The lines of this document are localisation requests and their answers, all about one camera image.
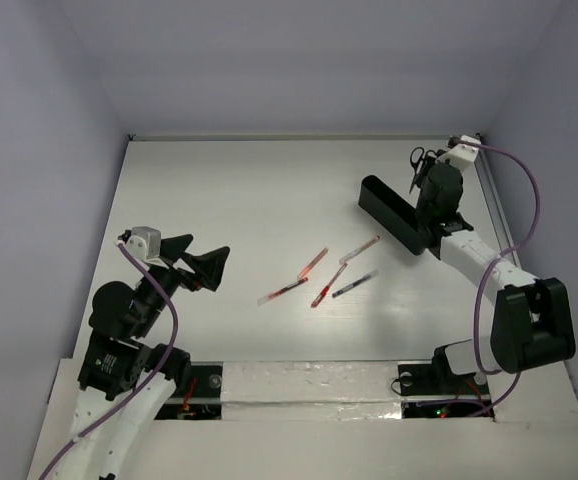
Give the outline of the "black handled scissors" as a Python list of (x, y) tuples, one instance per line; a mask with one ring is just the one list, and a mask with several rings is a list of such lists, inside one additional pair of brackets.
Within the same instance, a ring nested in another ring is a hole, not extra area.
[(409, 163), (414, 174), (410, 183), (409, 192), (414, 188), (421, 188), (429, 170), (436, 163), (438, 155), (434, 150), (426, 150), (422, 146), (415, 147), (410, 153)]

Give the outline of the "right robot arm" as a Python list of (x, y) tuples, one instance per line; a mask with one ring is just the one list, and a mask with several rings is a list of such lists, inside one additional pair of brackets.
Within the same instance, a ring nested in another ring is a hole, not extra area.
[(410, 160), (423, 245), (476, 288), (471, 339), (447, 346), (447, 358), (429, 368), (431, 384), (442, 392), (455, 390), (468, 372), (518, 374), (576, 353), (564, 283), (514, 265), (507, 258), (514, 247), (496, 252), (459, 212), (463, 173), (478, 153), (475, 143), (462, 139), (448, 150), (424, 150)]

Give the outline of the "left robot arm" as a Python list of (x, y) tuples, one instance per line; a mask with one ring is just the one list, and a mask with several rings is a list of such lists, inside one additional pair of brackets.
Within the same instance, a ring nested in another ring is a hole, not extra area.
[(163, 238), (146, 226), (115, 240), (141, 278), (95, 291), (70, 439), (41, 478), (124, 478), (165, 402), (192, 391), (190, 355), (175, 345), (180, 319), (172, 297), (180, 289), (216, 291), (230, 254), (223, 246), (192, 255), (192, 241), (190, 234)]

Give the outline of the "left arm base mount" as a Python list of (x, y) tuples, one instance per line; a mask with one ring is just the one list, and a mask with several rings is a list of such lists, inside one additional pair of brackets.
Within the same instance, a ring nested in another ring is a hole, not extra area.
[(193, 363), (184, 387), (176, 390), (156, 414), (156, 420), (220, 420), (222, 363)]

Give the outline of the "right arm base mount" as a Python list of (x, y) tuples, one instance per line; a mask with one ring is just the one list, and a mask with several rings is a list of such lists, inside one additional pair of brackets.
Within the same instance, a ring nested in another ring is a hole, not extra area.
[(475, 372), (455, 374), (451, 370), (446, 350), (447, 346), (436, 348), (429, 362), (399, 364), (391, 390), (401, 397), (489, 395), (487, 382), (478, 384)]

